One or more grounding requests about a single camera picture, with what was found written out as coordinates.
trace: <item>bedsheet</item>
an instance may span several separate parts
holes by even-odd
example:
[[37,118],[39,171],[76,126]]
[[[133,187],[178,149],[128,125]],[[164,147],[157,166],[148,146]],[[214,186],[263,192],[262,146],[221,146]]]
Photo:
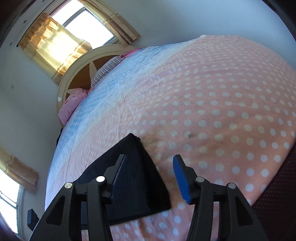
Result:
[[[280,56],[240,37],[203,36],[139,50],[96,86],[65,126],[45,208],[64,183],[134,133],[167,186],[172,209],[112,226],[113,239],[186,240],[194,206],[182,200],[173,155],[212,183],[236,183],[254,203],[294,143],[295,80]],[[217,233],[214,204],[212,240]]]

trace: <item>window pane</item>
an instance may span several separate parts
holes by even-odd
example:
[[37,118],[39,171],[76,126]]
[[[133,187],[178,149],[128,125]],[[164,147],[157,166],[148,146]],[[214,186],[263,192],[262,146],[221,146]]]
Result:
[[93,49],[104,45],[113,37],[113,34],[87,10],[74,18],[66,29],[76,37],[90,43]]
[[62,8],[60,8],[52,18],[59,24],[63,25],[74,13],[83,8],[83,4],[77,0],[71,0],[67,2]]
[[13,232],[17,231],[17,211],[0,199],[0,212]]
[[17,202],[17,195],[19,191],[19,184],[7,176],[0,170],[0,191],[10,198],[12,201]]

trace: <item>yellow curtain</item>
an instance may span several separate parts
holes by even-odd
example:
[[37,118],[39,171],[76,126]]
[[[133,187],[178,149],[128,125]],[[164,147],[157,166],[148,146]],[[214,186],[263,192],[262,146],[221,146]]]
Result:
[[56,83],[76,59],[91,45],[71,34],[47,13],[41,13],[22,37],[19,45]]
[[38,172],[22,163],[0,146],[0,170],[31,193],[35,191]]
[[79,0],[91,11],[124,46],[139,39],[141,35],[116,11],[102,0]]

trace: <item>pink pillow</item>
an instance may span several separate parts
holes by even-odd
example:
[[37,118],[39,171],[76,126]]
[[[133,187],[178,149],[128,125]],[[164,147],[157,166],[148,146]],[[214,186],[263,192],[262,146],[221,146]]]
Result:
[[66,125],[67,121],[70,119],[71,115],[80,104],[80,102],[87,96],[88,92],[88,90],[78,88],[66,99],[65,103],[59,111],[59,119],[64,126]]
[[133,53],[135,53],[135,52],[137,52],[137,51],[139,51],[139,50],[140,50],[140,49],[134,49],[134,50],[132,50],[132,51],[126,53],[126,54],[123,54],[121,57],[122,57],[122,58],[128,58],[128,57],[131,56]]

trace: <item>wooden headboard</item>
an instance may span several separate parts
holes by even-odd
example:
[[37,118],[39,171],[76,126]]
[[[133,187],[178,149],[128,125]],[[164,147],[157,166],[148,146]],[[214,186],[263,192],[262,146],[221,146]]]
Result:
[[125,54],[134,49],[133,46],[123,46],[121,44],[105,45],[93,49],[77,59],[66,71],[57,95],[57,111],[60,110],[66,98],[69,96],[68,92],[71,89],[83,88],[88,90],[91,86],[91,79],[109,59],[114,56]]

